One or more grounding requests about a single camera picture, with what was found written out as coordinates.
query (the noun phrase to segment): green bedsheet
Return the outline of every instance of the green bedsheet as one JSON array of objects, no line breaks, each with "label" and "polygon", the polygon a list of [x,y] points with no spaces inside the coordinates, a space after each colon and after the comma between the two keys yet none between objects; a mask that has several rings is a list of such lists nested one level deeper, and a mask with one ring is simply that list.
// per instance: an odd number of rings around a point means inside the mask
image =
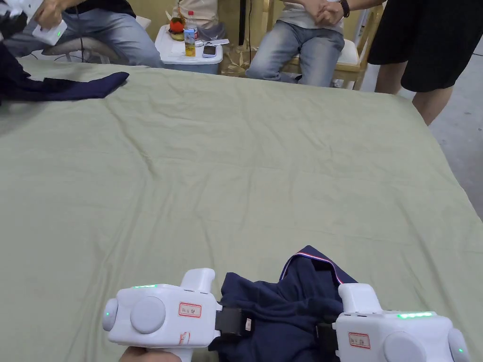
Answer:
[{"label": "green bedsheet", "polygon": [[[435,310],[483,360],[483,226],[399,97],[125,70],[104,100],[0,107],[2,361],[117,361],[101,314],[125,287],[211,267],[276,281],[305,245],[383,307]],[[198,361],[213,358],[199,354]]]}]

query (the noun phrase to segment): person's hand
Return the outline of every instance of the person's hand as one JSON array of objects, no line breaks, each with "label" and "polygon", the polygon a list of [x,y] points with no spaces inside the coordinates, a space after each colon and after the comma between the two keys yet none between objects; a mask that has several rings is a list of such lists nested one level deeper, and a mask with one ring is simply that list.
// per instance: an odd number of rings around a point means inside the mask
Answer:
[{"label": "person's hand", "polygon": [[344,9],[338,1],[326,1],[321,8],[320,25],[336,26],[344,17]]},{"label": "person's hand", "polygon": [[327,2],[327,0],[305,0],[302,5],[305,11],[314,19],[315,23],[318,24],[324,20],[323,7]]},{"label": "person's hand", "polygon": [[64,10],[62,2],[59,0],[43,0],[33,18],[42,29],[52,29],[62,21]]},{"label": "person's hand", "polygon": [[119,362],[181,362],[181,360],[172,353],[163,351],[146,352],[145,348],[129,347]]}]

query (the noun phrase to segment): black shorts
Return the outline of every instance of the black shorts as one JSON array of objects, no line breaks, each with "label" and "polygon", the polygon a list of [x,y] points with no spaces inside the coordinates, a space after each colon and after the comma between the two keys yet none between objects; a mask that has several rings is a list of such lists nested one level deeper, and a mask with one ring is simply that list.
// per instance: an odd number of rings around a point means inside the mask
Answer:
[{"label": "black shorts", "polygon": [[455,84],[482,35],[483,0],[387,0],[368,61],[407,61],[401,85],[410,91],[444,89]]}]

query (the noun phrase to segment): white device in hand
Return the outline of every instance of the white device in hand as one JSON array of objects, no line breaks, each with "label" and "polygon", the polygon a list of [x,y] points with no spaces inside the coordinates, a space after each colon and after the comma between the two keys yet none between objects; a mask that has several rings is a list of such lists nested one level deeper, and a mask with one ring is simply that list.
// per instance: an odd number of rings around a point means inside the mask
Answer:
[{"label": "white device in hand", "polygon": [[[20,8],[27,15],[28,21],[32,20],[37,10],[43,3],[43,0],[4,0],[12,8]],[[67,24],[64,20],[59,25],[52,29],[42,29],[38,25],[32,35],[40,41],[54,46],[57,44],[60,37],[67,30]]]},{"label": "white device in hand", "polygon": [[207,347],[221,335],[215,329],[222,310],[210,293],[215,272],[189,270],[181,285],[142,285],[122,289],[108,301],[102,326],[111,342],[160,348],[190,362],[194,348]]},{"label": "white device in hand", "polygon": [[462,333],[435,312],[382,310],[374,289],[339,287],[344,312],[332,328],[341,362],[469,362]]}]

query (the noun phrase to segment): black watch strap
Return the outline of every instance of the black watch strap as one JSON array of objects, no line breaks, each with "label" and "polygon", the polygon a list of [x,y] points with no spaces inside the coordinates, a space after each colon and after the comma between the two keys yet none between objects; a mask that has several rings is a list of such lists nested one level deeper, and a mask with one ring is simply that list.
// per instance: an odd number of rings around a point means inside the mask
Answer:
[{"label": "black watch strap", "polygon": [[349,17],[351,9],[349,9],[349,4],[347,3],[347,0],[339,0],[339,2],[342,5],[342,10],[344,10],[344,17]]}]

